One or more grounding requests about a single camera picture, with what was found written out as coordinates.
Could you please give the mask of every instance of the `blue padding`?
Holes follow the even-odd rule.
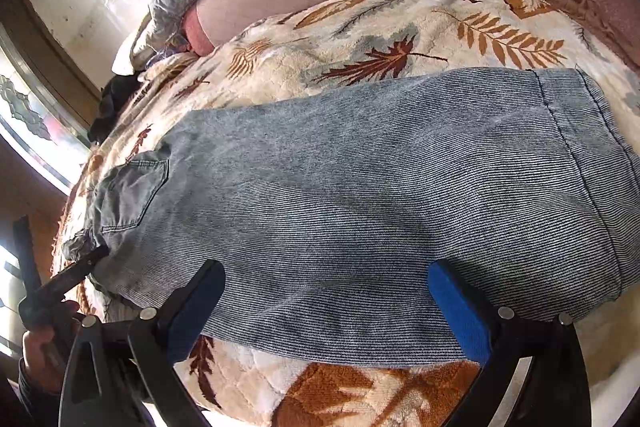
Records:
[[[172,320],[166,343],[166,357],[171,364],[189,356],[224,290],[225,269],[215,263]]]
[[[465,298],[450,270],[446,262],[432,263],[427,275],[429,291],[465,356],[484,366],[491,355],[490,327]]]

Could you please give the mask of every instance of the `striped denim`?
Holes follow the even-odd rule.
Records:
[[[287,357],[462,358],[426,288],[448,258],[496,305],[584,317],[640,274],[640,158],[576,70],[470,68],[190,112],[110,172],[76,259],[160,305],[227,272],[205,332]]]

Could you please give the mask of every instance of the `back pocket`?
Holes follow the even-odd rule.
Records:
[[[105,179],[100,230],[119,232],[140,224],[156,192],[169,178],[169,161],[132,160]]]

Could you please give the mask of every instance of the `hand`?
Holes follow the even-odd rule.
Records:
[[[80,308],[75,301],[65,301],[65,306],[70,314],[76,313]],[[22,349],[26,376],[47,393],[57,394],[62,390],[65,375],[59,372],[46,354],[46,346],[53,337],[51,326],[27,331],[22,338]]]

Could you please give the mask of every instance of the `fuzzy blanket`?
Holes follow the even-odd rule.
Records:
[[[170,57],[145,83],[111,136],[92,155],[65,209],[60,246],[81,227],[92,189],[114,166],[158,140],[188,111],[302,97],[357,82],[467,66],[575,67],[596,80],[616,124],[640,152],[640,81],[583,26],[545,0],[329,0],[259,21],[213,54]],[[89,283],[85,311],[124,317]],[[592,385],[639,349],[640,289],[632,288],[578,325]],[[200,404],[252,425],[437,426],[478,367],[377,369],[285,359],[201,337],[176,370]]]

